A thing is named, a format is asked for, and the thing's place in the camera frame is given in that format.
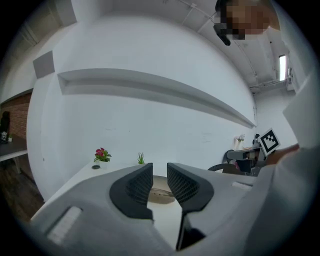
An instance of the brick wall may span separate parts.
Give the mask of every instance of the brick wall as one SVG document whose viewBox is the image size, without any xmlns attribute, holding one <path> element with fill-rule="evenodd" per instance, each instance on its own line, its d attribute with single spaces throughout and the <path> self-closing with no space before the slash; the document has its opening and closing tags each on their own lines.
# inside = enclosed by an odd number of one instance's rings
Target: brick wall
<svg viewBox="0 0 320 256">
<path fill-rule="evenodd" d="M 9 134 L 15 134 L 26 139 L 27 115 L 31 93 L 12 99 L 1 105 L 0 118 L 4 111 L 10 112 Z"/>
</svg>

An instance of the small succulent plant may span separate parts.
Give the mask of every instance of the small succulent plant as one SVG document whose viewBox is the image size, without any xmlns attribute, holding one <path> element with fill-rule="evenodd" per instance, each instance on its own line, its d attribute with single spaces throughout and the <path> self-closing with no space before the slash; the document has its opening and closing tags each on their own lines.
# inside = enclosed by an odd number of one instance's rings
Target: small succulent plant
<svg viewBox="0 0 320 256">
<path fill-rule="evenodd" d="M 137 160 L 139 165 L 143 165 L 145 163 L 145 157 L 143 152 L 139 152 Z"/>
</svg>

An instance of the mesh texture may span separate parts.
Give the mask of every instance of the mesh texture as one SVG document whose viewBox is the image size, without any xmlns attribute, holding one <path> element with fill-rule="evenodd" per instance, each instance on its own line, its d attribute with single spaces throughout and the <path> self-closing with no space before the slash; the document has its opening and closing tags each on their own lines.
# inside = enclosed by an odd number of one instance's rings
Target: mesh texture
<svg viewBox="0 0 320 256">
<path fill-rule="evenodd" d="M 127 183 L 125 192 L 135 202 L 146 206 L 152 186 L 153 172 L 152 169 L 147 169 Z"/>
<path fill-rule="evenodd" d="M 181 174 L 170 166 L 167 167 L 168 185 L 175 199 L 182 204 L 199 191 L 199 184 L 193 179 Z"/>
</svg>

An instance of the ceiling light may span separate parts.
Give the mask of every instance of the ceiling light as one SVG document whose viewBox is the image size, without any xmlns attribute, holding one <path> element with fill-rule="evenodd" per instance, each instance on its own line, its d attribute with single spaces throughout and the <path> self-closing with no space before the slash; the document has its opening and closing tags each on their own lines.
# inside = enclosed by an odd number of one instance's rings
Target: ceiling light
<svg viewBox="0 0 320 256">
<path fill-rule="evenodd" d="M 287 70 L 287 63 L 286 63 L 286 56 L 281 55 L 279 56 L 280 61 L 280 81 L 286 79 L 286 70 Z"/>
</svg>

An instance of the table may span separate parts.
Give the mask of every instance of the table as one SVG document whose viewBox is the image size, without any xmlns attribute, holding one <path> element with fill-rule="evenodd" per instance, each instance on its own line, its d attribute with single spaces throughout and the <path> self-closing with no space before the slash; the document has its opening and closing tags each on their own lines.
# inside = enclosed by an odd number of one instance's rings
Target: table
<svg viewBox="0 0 320 256">
<path fill-rule="evenodd" d="M 70 178 L 56 193 L 53 194 L 45 202 L 45 204 L 33 215 L 31 220 L 37 216 L 43 209 L 50 205 L 55 199 L 64 194 L 69 189 L 73 188 L 78 183 L 89 178 L 112 173 L 114 171 L 132 167 L 136 163 L 130 162 L 108 162 L 107 169 L 92 169 L 94 162 L 86 164 L 72 178 Z M 153 162 L 153 175 L 167 176 L 167 162 Z M 178 240 L 182 208 L 178 201 L 175 200 L 170 204 L 158 204 L 148 202 L 147 207 L 153 212 L 154 227 L 160 232 L 167 243 L 174 249 Z"/>
<path fill-rule="evenodd" d="M 57 192 L 55 192 L 46 202 L 45 204 L 33 215 L 31 220 L 39 213 L 41 212 L 45 207 L 47 207 L 51 202 L 53 202 L 55 199 L 57 199 L 59 196 L 64 194 L 69 189 L 73 188 L 78 183 L 90 179 L 95 176 L 112 173 L 114 171 L 131 167 L 132 164 L 127 163 L 118 163 L 118 164 L 110 164 L 108 165 L 107 169 L 92 169 L 92 166 L 94 165 L 94 162 L 90 162 L 87 165 L 85 165 L 80 171 L 78 171 L 71 179 L 69 179 Z"/>
<path fill-rule="evenodd" d="M 41 212 L 45 207 L 47 207 L 52 201 L 57 199 L 63 193 L 73 188 L 78 183 L 90 179 L 95 176 L 111 173 L 123 168 L 134 166 L 135 164 L 129 162 L 109 162 L 107 169 L 92 169 L 95 163 L 93 161 L 86 164 L 81 170 L 79 170 L 73 177 L 71 177 L 57 192 L 55 192 L 45 204 L 34 214 L 31 220 Z M 156 162 L 153 163 L 153 175 L 167 176 L 167 163 L 166 162 Z"/>
<path fill-rule="evenodd" d="M 12 142 L 0 144 L 0 162 L 13 159 L 18 174 L 21 173 L 18 157 L 27 153 L 27 141 L 15 134 L 12 135 Z"/>
</svg>

